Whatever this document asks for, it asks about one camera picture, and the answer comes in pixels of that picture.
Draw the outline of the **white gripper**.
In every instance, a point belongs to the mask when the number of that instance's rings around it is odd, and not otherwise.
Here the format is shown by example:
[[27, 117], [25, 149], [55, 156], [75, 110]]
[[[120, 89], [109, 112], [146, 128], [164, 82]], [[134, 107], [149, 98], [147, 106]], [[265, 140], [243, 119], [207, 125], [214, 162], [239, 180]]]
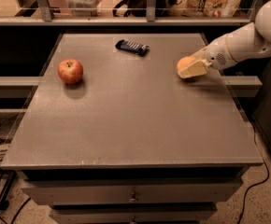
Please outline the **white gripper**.
[[227, 48], [226, 35], [214, 39], [207, 47], [203, 47], [192, 54], [192, 57], [194, 57], [194, 60], [188, 66], [181, 71], [178, 70], [178, 75], [181, 78], [205, 75], [210, 66], [217, 70], [223, 70], [235, 65], [235, 60], [231, 57]]

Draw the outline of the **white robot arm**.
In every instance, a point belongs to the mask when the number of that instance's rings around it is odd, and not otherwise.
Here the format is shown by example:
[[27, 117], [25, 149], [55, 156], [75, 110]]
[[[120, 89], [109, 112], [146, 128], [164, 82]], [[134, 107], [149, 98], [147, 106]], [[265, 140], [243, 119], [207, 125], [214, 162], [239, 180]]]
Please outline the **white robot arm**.
[[271, 57], [271, 1], [265, 3], [251, 22], [214, 39], [191, 56], [178, 61], [181, 78], [199, 77], [210, 68], [223, 70], [247, 59]]

